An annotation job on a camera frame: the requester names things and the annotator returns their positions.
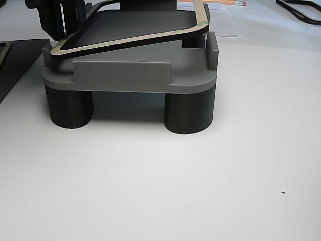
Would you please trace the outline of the blue-padded gripper finger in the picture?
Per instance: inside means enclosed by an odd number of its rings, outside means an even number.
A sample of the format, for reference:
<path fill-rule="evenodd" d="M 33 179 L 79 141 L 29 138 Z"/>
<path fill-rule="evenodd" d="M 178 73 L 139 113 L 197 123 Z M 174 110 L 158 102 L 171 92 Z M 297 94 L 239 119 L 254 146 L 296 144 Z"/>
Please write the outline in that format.
<path fill-rule="evenodd" d="M 64 36 L 60 1 L 25 0 L 29 9 L 37 9 L 41 28 L 55 41 Z"/>

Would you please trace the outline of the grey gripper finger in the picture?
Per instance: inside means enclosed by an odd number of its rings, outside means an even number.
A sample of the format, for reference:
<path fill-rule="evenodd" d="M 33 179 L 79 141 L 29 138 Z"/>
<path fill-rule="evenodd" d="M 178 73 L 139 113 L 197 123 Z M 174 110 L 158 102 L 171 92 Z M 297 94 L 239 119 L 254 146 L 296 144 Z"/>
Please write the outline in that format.
<path fill-rule="evenodd" d="M 75 33 L 86 19 L 85 1 L 65 1 L 65 30 L 66 35 Z"/>

